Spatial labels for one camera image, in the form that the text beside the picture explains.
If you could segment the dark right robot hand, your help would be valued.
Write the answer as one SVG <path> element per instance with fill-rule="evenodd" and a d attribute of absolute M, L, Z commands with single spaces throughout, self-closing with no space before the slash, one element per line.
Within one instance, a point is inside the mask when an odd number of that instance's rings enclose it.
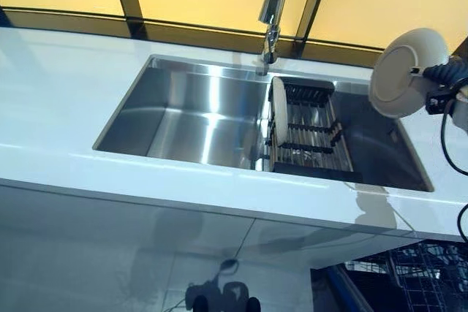
<path fill-rule="evenodd" d="M 426 110 L 440 114 L 450 101 L 467 102 L 467 60 L 451 56 L 446 64 L 429 67 L 414 66 L 412 77 L 422 77 L 437 85 L 426 94 Z"/>

